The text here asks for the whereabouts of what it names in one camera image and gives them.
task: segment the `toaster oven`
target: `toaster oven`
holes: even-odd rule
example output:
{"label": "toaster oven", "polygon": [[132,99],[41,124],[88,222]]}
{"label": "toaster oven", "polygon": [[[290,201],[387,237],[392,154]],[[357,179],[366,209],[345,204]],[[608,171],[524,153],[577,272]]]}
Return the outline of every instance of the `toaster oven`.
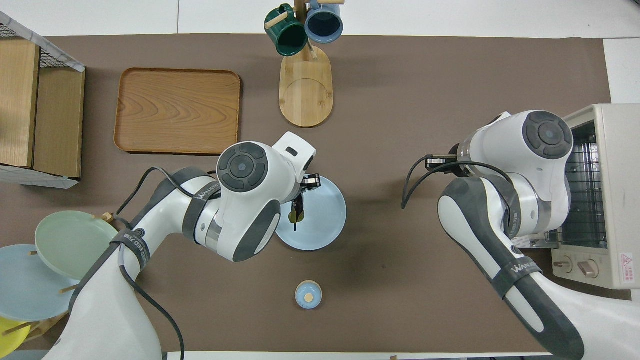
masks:
{"label": "toaster oven", "polygon": [[640,104],[596,104],[567,116],[571,206],[547,234],[554,275],[609,289],[640,288]]}

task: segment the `white tile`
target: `white tile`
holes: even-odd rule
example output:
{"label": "white tile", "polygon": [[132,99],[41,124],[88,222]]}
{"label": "white tile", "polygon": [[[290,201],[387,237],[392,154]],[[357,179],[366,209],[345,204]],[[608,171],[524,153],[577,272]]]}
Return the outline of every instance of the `white tile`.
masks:
{"label": "white tile", "polygon": [[612,103],[640,103],[640,38],[604,40]]}
{"label": "white tile", "polygon": [[0,11],[42,36],[168,34],[178,0],[0,0]]}
{"label": "white tile", "polygon": [[[284,2],[180,0],[179,32],[263,33]],[[341,13],[345,35],[640,37],[640,6],[630,0],[345,0]]]}

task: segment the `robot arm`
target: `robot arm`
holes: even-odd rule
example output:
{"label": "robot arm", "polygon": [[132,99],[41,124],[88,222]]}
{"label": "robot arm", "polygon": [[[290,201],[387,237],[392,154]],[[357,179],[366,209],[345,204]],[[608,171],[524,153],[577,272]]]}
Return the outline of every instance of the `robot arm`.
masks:
{"label": "robot arm", "polygon": [[286,133],[274,147],[231,146],[220,156],[219,182],[197,168],[161,182],[75,290],[68,324],[45,359],[160,359],[157,334],[120,266],[135,279],[173,233],[231,261],[253,257],[272,237],[280,204],[299,195],[315,154]]}
{"label": "robot arm", "polygon": [[[489,175],[494,174],[490,170],[472,169],[475,177],[454,180],[442,194],[438,201],[440,223],[549,352],[567,359],[638,359],[638,304],[558,286],[542,276],[536,264],[510,240],[516,234],[555,229],[568,211],[564,164],[570,147],[561,144],[562,152],[547,151],[552,156],[544,150],[561,141],[572,143],[572,139],[567,136],[570,130],[566,124],[551,115],[528,111],[503,116],[463,143],[458,158],[499,167],[513,184]],[[532,123],[536,133],[549,131],[539,136],[540,142],[532,131],[527,133]],[[544,126],[549,123],[557,127]],[[506,146],[502,152],[496,149],[498,135]],[[530,143],[539,147],[531,148]]]}

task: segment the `brown rectangular tray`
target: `brown rectangular tray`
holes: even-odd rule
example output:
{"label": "brown rectangular tray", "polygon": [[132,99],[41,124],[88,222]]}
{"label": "brown rectangular tray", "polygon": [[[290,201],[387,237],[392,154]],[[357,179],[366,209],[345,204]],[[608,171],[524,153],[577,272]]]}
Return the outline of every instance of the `brown rectangular tray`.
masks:
{"label": "brown rectangular tray", "polygon": [[127,69],[113,141],[127,152],[221,154],[238,141],[240,87],[227,70]]}

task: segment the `blue mug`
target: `blue mug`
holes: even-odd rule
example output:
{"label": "blue mug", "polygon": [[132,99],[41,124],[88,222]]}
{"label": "blue mug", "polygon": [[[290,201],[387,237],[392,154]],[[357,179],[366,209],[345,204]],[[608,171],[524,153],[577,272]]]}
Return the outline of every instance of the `blue mug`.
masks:
{"label": "blue mug", "polygon": [[336,41],[342,35],[340,5],[318,4],[317,0],[311,0],[305,31],[309,39],[318,44]]}

